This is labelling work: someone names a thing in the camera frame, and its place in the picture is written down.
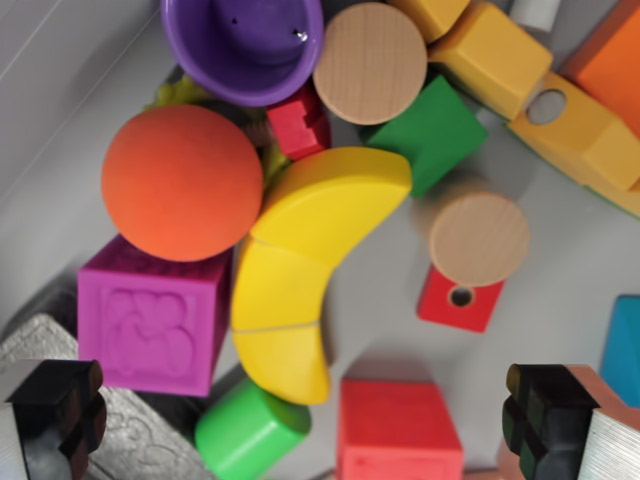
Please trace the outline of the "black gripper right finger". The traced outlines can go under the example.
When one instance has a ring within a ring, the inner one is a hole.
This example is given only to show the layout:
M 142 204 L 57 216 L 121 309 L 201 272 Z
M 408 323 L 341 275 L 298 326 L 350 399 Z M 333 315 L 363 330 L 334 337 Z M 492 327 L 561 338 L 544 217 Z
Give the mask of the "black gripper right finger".
M 513 364 L 506 447 L 525 479 L 637 479 L 639 409 L 589 366 Z

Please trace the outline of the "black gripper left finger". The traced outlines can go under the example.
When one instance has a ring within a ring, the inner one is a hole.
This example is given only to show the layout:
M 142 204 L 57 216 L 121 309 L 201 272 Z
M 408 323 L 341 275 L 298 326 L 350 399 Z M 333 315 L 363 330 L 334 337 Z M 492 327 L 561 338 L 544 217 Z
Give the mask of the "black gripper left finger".
M 107 407 L 95 361 L 27 359 L 1 369 L 1 477 L 82 479 Z

